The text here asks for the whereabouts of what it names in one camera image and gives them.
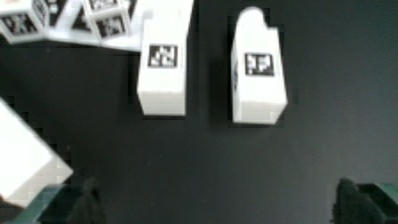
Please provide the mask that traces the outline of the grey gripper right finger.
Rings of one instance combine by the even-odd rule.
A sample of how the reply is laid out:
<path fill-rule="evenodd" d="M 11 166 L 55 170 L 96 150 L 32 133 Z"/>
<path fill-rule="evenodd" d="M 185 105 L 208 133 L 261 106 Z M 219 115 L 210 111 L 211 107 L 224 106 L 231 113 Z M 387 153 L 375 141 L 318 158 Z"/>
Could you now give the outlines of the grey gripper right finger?
<path fill-rule="evenodd" d="M 398 184 L 339 180 L 332 224 L 398 224 Z"/>

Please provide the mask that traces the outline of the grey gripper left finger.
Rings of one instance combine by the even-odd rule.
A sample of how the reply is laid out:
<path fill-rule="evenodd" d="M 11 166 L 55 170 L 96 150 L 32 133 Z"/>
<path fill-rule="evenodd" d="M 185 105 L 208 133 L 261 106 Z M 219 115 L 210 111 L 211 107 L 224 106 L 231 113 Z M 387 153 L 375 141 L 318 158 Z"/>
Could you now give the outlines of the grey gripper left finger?
<path fill-rule="evenodd" d="M 16 217 L 16 224 L 107 224 L 98 181 L 48 185 Z"/>

